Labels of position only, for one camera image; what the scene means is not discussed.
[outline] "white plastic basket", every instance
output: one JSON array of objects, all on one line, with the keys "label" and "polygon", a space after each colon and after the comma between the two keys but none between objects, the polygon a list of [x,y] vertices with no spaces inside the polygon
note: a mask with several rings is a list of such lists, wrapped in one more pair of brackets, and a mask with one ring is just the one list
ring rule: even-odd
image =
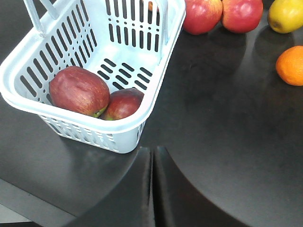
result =
[{"label": "white plastic basket", "polygon": [[[24,0],[34,27],[0,66],[3,98],[39,115],[60,136],[117,153],[132,151],[180,33],[184,0],[40,1],[47,9],[41,19],[32,0]],[[69,65],[101,76],[111,92],[141,90],[140,108],[127,118],[104,121],[52,106],[49,82]]]}]

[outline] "basket slot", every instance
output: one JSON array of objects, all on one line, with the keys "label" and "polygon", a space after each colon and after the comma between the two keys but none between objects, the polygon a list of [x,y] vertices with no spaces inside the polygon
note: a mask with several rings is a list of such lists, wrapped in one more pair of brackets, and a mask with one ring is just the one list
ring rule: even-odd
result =
[{"label": "basket slot", "polygon": [[62,33],[60,31],[60,29],[57,29],[57,35],[58,35],[58,38],[60,40],[60,42],[58,42],[58,45],[63,47],[63,48],[60,48],[61,50],[65,50],[67,51],[67,45],[66,45],[66,40],[64,40],[63,36],[62,36]]},{"label": "basket slot", "polygon": [[91,131],[78,125],[60,121],[54,118],[41,115],[40,117],[53,129],[53,131],[62,137],[119,152],[113,134]]},{"label": "basket slot", "polygon": [[51,48],[50,45],[49,45],[49,43],[46,43],[46,44],[45,44],[45,47],[46,47],[46,49],[47,49],[47,52],[48,52],[49,55],[51,56],[53,62],[55,63],[55,65],[58,65],[58,63],[59,63],[59,62],[58,62],[58,59],[57,59],[58,56],[55,56],[54,52],[52,51],[52,49],[55,50],[54,46],[52,46],[53,48]]},{"label": "basket slot", "polygon": [[160,15],[157,5],[148,10],[148,1],[106,0],[109,35],[114,43],[131,45],[148,51],[159,51]]},{"label": "basket slot", "polygon": [[72,34],[72,36],[74,37],[74,39],[76,39],[77,38],[77,35],[76,35],[76,32],[75,32],[75,23],[71,20],[71,18],[69,17],[69,16],[67,16],[67,24],[68,24],[68,27],[69,27],[69,29],[70,29],[70,31],[71,31],[71,34]]},{"label": "basket slot", "polygon": [[61,48],[60,48],[59,45],[58,45],[59,42],[56,41],[56,39],[55,39],[54,36],[51,37],[51,40],[52,40],[52,44],[53,44],[53,46],[54,46],[54,49],[53,49],[53,50],[56,50],[57,53],[58,53],[58,55],[59,55],[59,57],[60,57],[60,58],[63,58],[63,53],[62,53],[62,51],[61,51]]},{"label": "basket slot", "polygon": [[30,75],[30,77],[33,79],[33,81],[35,82],[35,85],[38,86],[38,88],[42,88],[42,82],[40,81],[40,79],[38,79],[38,77],[36,75],[39,75],[37,73],[34,73],[31,67],[27,68],[27,73]]},{"label": "basket slot", "polygon": [[38,62],[37,58],[35,58],[33,60],[33,63],[35,65],[35,67],[38,69],[39,74],[43,77],[44,80],[48,80],[48,75],[45,73],[44,69],[42,68],[42,66],[40,65],[40,63]]},{"label": "basket slot", "polygon": [[72,15],[73,21],[75,22],[77,31],[78,31],[78,33],[80,33],[80,32],[81,32],[81,29],[80,29],[80,24],[79,24],[79,22],[81,23],[81,20],[80,20],[80,18],[77,16],[78,14],[75,14],[74,10],[71,11],[71,15]]},{"label": "basket slot", "polygon": [[42,51],[41,50],[39,55],[40,55],[41,59],[43,60],[45,66],[47,67],[48,71],[50,73],[52,73],[53,72],[53,67],[51,66],[50,61],[49,61],[50,56],[47,56],[47,54],[45,54],[45,52],[47,52],[47,51]]},{"label": "basket slot", "polygon": [[21,76],[20,77],[20,81],[22,82],[22,84],[25,86],[25,88],[27,89],[27,91],[29,91],[29,93],[33,96],[33,97],[37,97],[37,92],[33,89],[33,87],[31,86],[31,84],[28,82],[28,80],[25,78],[25,76]]},{"label": "basket slot", "polygon": [[89,15],[87,14],[87,11],[86,11],[83,0],[80,0],[80,5],[81,5],[82,11],[84,13],[85,20],[88,22],[89,21]]}]

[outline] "apple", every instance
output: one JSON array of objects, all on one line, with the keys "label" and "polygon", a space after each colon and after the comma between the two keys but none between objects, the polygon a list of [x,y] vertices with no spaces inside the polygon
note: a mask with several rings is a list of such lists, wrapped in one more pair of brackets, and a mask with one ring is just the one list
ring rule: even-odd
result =
[{"label": "apple", "polygon": [[144,93],[133,87],[114,91],[110,95],[107,109],[100,118],[107,121],[126,118],[138,110],[143,97]]},{"label": "apple", "polygon": [[78,66],[59,71],[49,83],[49,92],[54,106],[92,117],[99,117],[110,101],[104,80]]},{"label": "apple", "polygon": [[183,29],[192,35],[211,31],[221,19],[223,11],[221,0],[185,0],[185,3]]},{"label": "apple", "polygon": [[222,25],[233,33],[254,30],[263,14],[262,0],[222,0]]},{"label": "apple", "polygon": [[148,10],[152,12],[152,2],[148,2]]}]

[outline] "dark table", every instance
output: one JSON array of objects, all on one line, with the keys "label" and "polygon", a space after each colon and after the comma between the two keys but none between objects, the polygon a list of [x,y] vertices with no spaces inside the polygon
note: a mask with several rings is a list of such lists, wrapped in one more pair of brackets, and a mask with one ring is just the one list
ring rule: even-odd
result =
[{"label": "dark table", "polygon": [[[200,36],[181,32],[139,146],[165,146],[203,195],[244,223],[301,227],[303,89],[284,83],[275,61],[303,45],[303,29],[273,32],[271,2],[247,34],[221,24]],[[0,19],[3,61],[32,24],[20,0],[2,0]],[[3,99],[0,110],[0,203],[40,223],[43,212],[56,224],[80,216],[117,185],[136,155],[60,138]]]}]

